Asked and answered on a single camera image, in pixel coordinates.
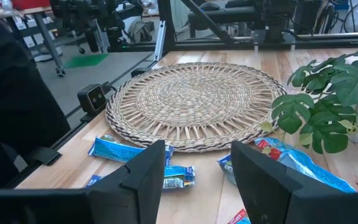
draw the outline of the floor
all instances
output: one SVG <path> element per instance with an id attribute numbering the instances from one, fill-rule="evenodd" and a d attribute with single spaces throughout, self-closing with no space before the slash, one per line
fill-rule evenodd
<path id="1" fill-rule="evenodd" d="M 81 46 L 86 50 L 85 55 L 93 54 L 87 44 Z M 80 56 L 75 46 L 63 46 L 62 51 L 63 55 L 60 58 L 63 64 L 72 57 Z M 53 60 L 38 62 L 37 66 L 42 79 L 49 87 L 64 114 L 72 114 L 68 118 L 68 122 L 73 128 L 80 123 L 80 118 L 85 115 L 82 110 L 78 110 L 76 113 L 71 112 L 80 105 L 76 96 L 80 90 L 89 84 L 102 84 L 113 80 L 116 81 L 113 86 L 117 88 L 130 79 L 133 69 L 147 67 L 151 63 L 151 52 L 109 53 L 97 66 L 66 69 L 66 76 L 63 78 L 55 73 L 56 65 Z"/>

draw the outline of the table leg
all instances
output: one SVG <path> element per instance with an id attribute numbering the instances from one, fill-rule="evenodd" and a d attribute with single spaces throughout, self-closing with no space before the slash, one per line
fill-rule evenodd
<path id="1" fill-rule="evenodd" d="M 9 27 L 11 28 L 12 34 L 15 37 L 15 39 L 17 41 L 19 41 L 19 43 L 20 43 L 24 53 L 26 54 L 27 58 L 30 59 L 30 60 L 34 60 L 32 54 L 31 54 L 29 48 L 27 47 L 27 44 L 24 42 L 23 36 L 20 33 L 20 30 L 17 28 L 13 18 L 12 17 L 7 17 L 6 22 L 9 24 Z"/>
<path id="2" fill-rule="evenodd" d="M 64 77 L 65 71 L 63 69 L 62 61 L 60 60 L 59 54 L 56 51 L 55 44 L 53 43 L 52 38 L 49 35 L 49 31 L 47 29 L 47 26 L 44 23 L 44 20 L 42 19 L 41 12 L 34 13 L 33 14 L 35 22 L 37 23 L 38 28 L 40 29 L 41 35 L 44 38 L 44 45 L 48 49 L 50 55 L 52 56 L 53 60 L 56 63 L 56 72 L 59 76 Z"/>
<path id="3" fill-rule="evenodd" d="M 239 22 L 239 37 L 246 35 L 246 24 L 245 22 Z"/>

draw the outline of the blue chip bag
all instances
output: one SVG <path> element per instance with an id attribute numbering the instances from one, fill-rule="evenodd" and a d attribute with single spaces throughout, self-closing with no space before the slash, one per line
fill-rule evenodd
<path id="1" fill-rule="evenodd" d="M 304 175 L 319 180 L 338 190 L 342 190 L 343 192 L 356 192 L 356 190 L 354 190 L 345 180 L 342 180 L 322 167 L 317 166 L 306 153 L 301 152 L 288 144 L 284 144 L 278 139 L 257 138 L 255 144 L 261 149 L 269 146 L 272 148 L 272 151 L 278 150 L 279 152 L 278 154 L 275 153 L 274 159 Z"/>
<path id="2" fill-rule="evenodd" d="M 169 166 L 174 148 L 165 146 L 165 165 Z M 142 152 L 143 149 L 138 147 L 126 146 L 114 140 L 110 135 L 102 138 L 96 138 L 88 154 L 90 156 L 103 157 L 118 162 L 128 162 L 133 157 Z"/>

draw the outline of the black cable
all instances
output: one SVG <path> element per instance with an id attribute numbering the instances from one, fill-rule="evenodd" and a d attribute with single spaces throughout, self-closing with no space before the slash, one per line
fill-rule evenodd
<path id="1" fill-rule="evenodd" d="M 313 30 L 305 25 L 302 25 L 302 24 L 297 24 L 293 19 L 292 17 L 290 18 L 291 22 L 294 24 L 294 25 L 297 25 L 297 26 L 300 26 L 300 27 L 303 27 L 305 28 L 311 35 L 311 37 L 313 37 Z"/>
<path id="2" fill-rule="evenodd" d="M 335 25 L 338 23 L 339 20 L 339 12 L 335 12 L 335 22 L 333 22 L 333 25 L 331 26 L 331 28 L 329 28 L 328 33 L 331 33 L 332 29 L 335 27 Z"/>
<path id="3" fill-rule="evenodd" d="M 228 13 L 225 9 L 218 9 L 218 10 L 223 10 L 223 11 L 226 13 L 226 15 L 229 16 L 229 13 Z M 229 35 L 229 37 L 230 37 L 233 41 L 237 41 L 238 43 L 244 43 L 243 41 L 237 40 L 236 38 L 234 38 L 234 37 L 232 37 L 232 36 L 230 36 L 230 35 Z"/>
<path id="4" fill-rule="evenodd" d="M 322 24 L 322 26 L 321 26 L 321 33 L 324 32 L 324 27 L 326 26 L 327 16 L 328 16 L 328 14 L 326 14 L 326 16 L 325 16 L 324 19 L 323 19 L 323 24 Z"/>
<path id="5" fill-rule="evenodd" d="M 324 19 L 327 17 L 327 15 L 328 15 L 328 5 L 324 7 L 324 9 L 321 11 L 320 16 L 317 19 L 316 29 L 314 30 L 315 34 L 320 33 L 321 26 L 324 24 Z"/>
<path id="6" fill-rule="evenodd" d="M 303 38 L 303 37 L 298 36 L 296 33 L 294 33 L 290 29 L 284 29 L 283 32 L 290 34 L 291 36 L 293 36 L 295 38 L 295 40 L 301 40 L 301 41 L 309 41 L 310 40 L 309 38 Z"/>
<path id="7" fill-rule="evenodd" d="M 342 22 L 341 30 L 339 31 L 340 34 L 342 34 L 342 30 L 345 27 L 345 22 Z"/>
<path id="8" fill-rule="evenodd" d="M 333 24 L 334 24 L 334 20 L 335 20 L 335 7 L 334 6 L 330 6 L 329 7 L 329 12 L 328 12 L 328 18 L 327 18 L 327 23 L 325 28 L 323 29 L 323 32 L 325 34 L 328 34 L 329 31 L 333 28 Z"/>
<path id="9" fill-rule="evenodd" d="M 345 19 L 344 19 L 344 23 L 343 23 L 343 29 L 345 30 L 345 32 L 348 32 L 347 30 L 346 30 L 346 26 L 345 26 L 345 23 L 346 23 L 346 19 L 347 19 L 347 17 L 349 16 L 349 14 L 350 13 L 353 13 L 353 9 L 355 8 L 355 7 L 357 7 L 358 6 L 358 3 L 355 5 L 355 6 L 353 6 L 353 3 L 352 3 L 352 1 L 351 1 L 351 10 L 349 11 L 349 12 L 347 12 L 347 14 L 346 14 L 346 16 L 345 16 Z"/>

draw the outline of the potted plant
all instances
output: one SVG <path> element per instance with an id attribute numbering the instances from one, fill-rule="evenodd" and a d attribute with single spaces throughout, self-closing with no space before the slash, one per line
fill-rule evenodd
<path id="1" fill-rule="evenodd" d="M 285 133 L 300 128 L 300 143 L 322 154 L 346 149 L 349 135 L 358 133 L 358 60 L 351 63 L 344 54 L 315 65 L 315 60 L 300 67 L 287 85 L 303 93 L 282 95 L 272 103 L 272 118 Z M 261 124 L 264 131 L 271 125 Z"/>

